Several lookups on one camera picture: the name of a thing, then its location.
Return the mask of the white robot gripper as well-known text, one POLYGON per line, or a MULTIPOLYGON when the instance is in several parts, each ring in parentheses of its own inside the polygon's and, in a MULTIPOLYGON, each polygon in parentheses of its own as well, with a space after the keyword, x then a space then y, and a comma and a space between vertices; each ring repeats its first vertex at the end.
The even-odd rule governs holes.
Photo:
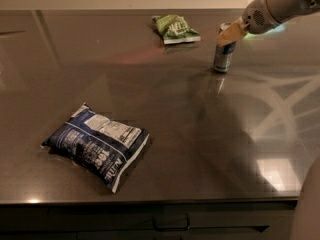
POLYGON ((226 46, 241 40, 247 33, 264 34, 279 25, 269 11, 267 0, 253 0, 245 8, 242 17, 220 26, 221 31, 216 37, 216 44, 219 47, 226 46))

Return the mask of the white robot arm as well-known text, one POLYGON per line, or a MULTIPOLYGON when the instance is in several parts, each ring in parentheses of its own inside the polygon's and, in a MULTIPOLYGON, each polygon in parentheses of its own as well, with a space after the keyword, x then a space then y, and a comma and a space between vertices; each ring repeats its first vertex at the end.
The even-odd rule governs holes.
POLYGON ((216 38, 218 46, 239 41, 250 34, 264 34, 292 18, 317 13, 320 0, 253 0, 241 17, 216 38))

